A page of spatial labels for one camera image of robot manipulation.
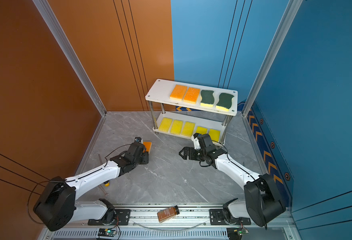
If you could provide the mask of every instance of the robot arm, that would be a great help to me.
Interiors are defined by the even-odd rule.
[[[116,212],[106,199],[77,201],[87,191],[133,170],[139,164],[147,164],[149,153],[140,137],[127,151],[112,157],[105,164],[80,175],[50,180],[33,207],[34,213],[50,231],[57,231],[69,222],[97,219],[111,223]]]
[[[194,134],[192,140],[194,149],[184,147],[179,152],[184,160],[189,157],[190,160],[206,162],[206,166],[224,172],[244,190],[245,202],[232,199],[223,205],[223,215],[228,224],[235,224],[239,218],[246,217],[262,227],[285,211],[279,190],[269,174],[259,175],[236,162],[227,151],[216,149],[208,134]]]

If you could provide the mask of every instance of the orange wall panel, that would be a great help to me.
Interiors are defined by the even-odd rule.
[[[106,109],[149,110],[154,81],[174,78],[170,0],[48,2]]]
[[[0,0],[0,153],[47,178],[71,176],[100,117],[33,1]],[[0,166],[45,180],[2,156]],[[0,178],[29,190],[35,185],[1,167]],[[28,196],[0,180],[0,239],[38,236],[42,225],[26,214]],[[1,234],[4,223],[10,235]]]

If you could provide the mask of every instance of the shelf bottom tier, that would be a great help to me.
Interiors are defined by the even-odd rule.
[[[216,130],[216,131],[220,131],[220,134],[219,134],[219,138],[218,138],[218,142],[219,140],[221,139],[223,133],[224,133],[224,129],[225,127],[222,126],[222,123],[221,122],[217,122],[217,121],[213,121],[213,120],[208,120],[208,119],[204,119],[204,118],[197,118],[197,117],[193,117],[193,116],[188,116],[188,115],[184,115],[184,114],[180,114],[180,113],[172,113],[172,112],[166,112],[166,113],[160,113],[160,116],[157,118],[157,126],[160,128],[160,125],[161,125],[161,122],[163,121],[164,118],[170,118],[172,119],[172,124],[173,124],[173,121],[174,120],[180,120],[180,121],[183,121],[183,127],[182,129],[184,129],[184,126],[185,126],[185,123],[186,122],[191,122],[191,123],[194,123],[195,126],[194,126],[194,129],[193,129],[193,132],[192,132],[192,135],[196,133],[197,131],[197,128],[198,127],[203,127],[203,128],[206,128],[207,129],[207,133],[210,133],[210,130],[213,129],[213,130]],[[172,124],[170,125],[169,129],[167,132],[164,132],[164,131],[160,131],[159,129],[153,129],[153,131],[155,132],[161,132],[161,133],[165,133],[165,134],[168,134],[168,135],[172,135],[172,136],[176,136],[176,137],[182,137],[182,138],[185,138],[185,139],[191,139],[190,136],[183,136],[183,135],[178,135],[178,134],[172,134],[170,131],[172,129]]]

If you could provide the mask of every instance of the shelf top tier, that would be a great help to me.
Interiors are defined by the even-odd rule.
[[[198,88],[200,90],[212,90],[213,97],[215,97],[215,102],[213,104],[213,107],[200,106],[201,96],[199,96],[196,104],[185,103],[182,100],[177,101],[177,100],[170,99],[169,96],[177,84],[187,86],[188,88],[193,87],[193,88]],[[232,98],[232,106],[228,112],[216,109],[216,104],[219,101],[219,95],[221,93],[229,93],[234,96]],[[212,112],[212,113],[221,113],[221,114],[230,115],[230,116],[236,116],[237,114],[237,91],[230,90],[230,89],[213,88],[213,87],[207,87],[207,86],[190,84],[190,83],[181,83],[181,82],[175,82],[170,80],[157,79],[156,82],[153,84],[153,86],[150,88],[147,95],[145,96],[145,99],[151,102],[165,103],[169,105],[181,106],[185,108],[193,108],[193,109]]]

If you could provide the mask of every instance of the sponge block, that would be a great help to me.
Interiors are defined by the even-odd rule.
[[[163,118],[159,126],[159,131],[168,132],[171,123],[172,123],[172,119]]]
[[[211,129],[211,130],[209,130],[209,135],[211,136],[211,139],[213,141],[218,142],[219,141],[219,137],[220,137],[220,131],[217,131],[215,129]]]
[[[196,104],[198,97],[199,97],[200,89],[198,88],[188,88],[187,93],[184,97],[184,102]]]
[[[206,134],[207,131],[208,131],[208,129],[206,129],[205,127],[200,127],[200,126],[196,129],[196,133],[200,133],[200,134]]]
[[[187,86],[176,85],[170,94],[169,98],[177,101],[181,101],[184,97],[185,92],[187,91]]]
[[[170,133],[174,134],[174,135],[180,135],[182,127],[183,127],[183,121],[173,120],[172,127],[170,129]]]
[[[213,107],[214,102],[215,102],[215,98],[213,97],[212,90],[201,90],[200,106]]]
[[[185,122],[181,135],[185,137],[191,137],[193,133],[193,129],[195,129],[195,124],[193,122]]]
[[[228,112],[232,107],[232,98],[234,96],[229,93],[221,93],[219,95],[219,102],[216,104],[216,108],[222,111]]]

